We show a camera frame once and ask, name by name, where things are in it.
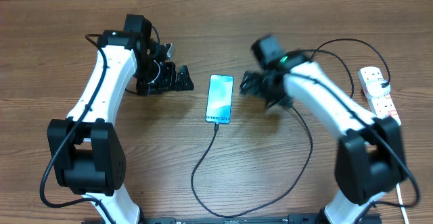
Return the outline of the blue Galaxy smartphone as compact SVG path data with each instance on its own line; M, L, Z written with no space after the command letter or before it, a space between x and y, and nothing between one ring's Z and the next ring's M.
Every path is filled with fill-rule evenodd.
M234 78L229 75L210 76L205 121L216 124L229 124L233 98Z

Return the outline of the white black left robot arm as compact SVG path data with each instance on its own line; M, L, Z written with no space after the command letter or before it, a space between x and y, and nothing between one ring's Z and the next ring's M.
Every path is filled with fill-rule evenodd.
M97 60L75 107L48 125L51 160L39 187L45 206L90 202L102 223L146 222L124 186L127 160L115 131L122 97L132 78L138 96L194 88L187 66L171 60L173 45L151 38L156 31L144 16L129 14L122 30L85 36L97 48Z

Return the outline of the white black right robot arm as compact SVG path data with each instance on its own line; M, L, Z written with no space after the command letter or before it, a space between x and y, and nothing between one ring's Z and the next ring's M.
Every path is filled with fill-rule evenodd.
M336 139L335 198L321 209L316 223L369 223L367 213L384 205L382 197L406 179L415 190L413 208L421 198L409 170L398 122L380 118L345 94L306 50L285 51L273 35L251 46L262 72L245 72L240 92L256 95L270 108L303 103Z

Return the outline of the white charger plug adapter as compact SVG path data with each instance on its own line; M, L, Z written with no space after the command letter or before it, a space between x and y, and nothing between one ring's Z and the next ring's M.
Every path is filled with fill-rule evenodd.
M382 97L390 93L391 86L383 80L367 81L365 84L365 95L367 99Z

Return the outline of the white power strip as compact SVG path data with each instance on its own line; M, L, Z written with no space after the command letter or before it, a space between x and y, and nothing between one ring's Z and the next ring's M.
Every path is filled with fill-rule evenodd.
M378 118L392 117L401 125L401 120L390 96L390 85L383 87L386 83L381 70L377 67L368 66L358 71L358 78L370 110Z

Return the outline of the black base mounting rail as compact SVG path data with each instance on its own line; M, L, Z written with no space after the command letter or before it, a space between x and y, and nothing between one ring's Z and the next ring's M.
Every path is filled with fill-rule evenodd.
M234 219L175 219L157 218L146 219L148 224L313 224L317 223L316 214L296 214L287 217L251 217Z

